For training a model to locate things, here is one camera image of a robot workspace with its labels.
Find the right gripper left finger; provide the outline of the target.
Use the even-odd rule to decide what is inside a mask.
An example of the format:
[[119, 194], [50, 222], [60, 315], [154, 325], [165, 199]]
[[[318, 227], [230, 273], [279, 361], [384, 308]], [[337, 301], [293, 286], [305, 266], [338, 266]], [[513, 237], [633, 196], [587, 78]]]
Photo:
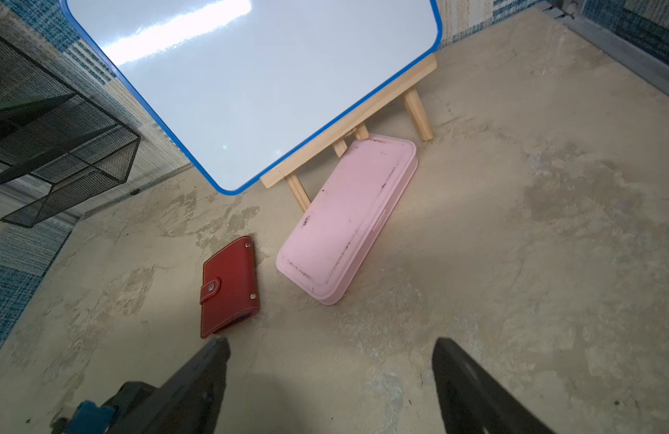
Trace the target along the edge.
[[107, 403], [110, 433], [213, 433], [226, 389], [228, 340], [212, 338], [162, 386], [130, 381]]

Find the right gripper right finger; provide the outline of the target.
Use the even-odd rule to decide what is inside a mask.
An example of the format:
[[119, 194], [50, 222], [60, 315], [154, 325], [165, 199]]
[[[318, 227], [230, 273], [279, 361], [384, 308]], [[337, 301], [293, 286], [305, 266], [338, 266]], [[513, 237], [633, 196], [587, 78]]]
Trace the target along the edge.
[[432, 370], [447, 433], [552, 432], [453, 339], [437, 339]]

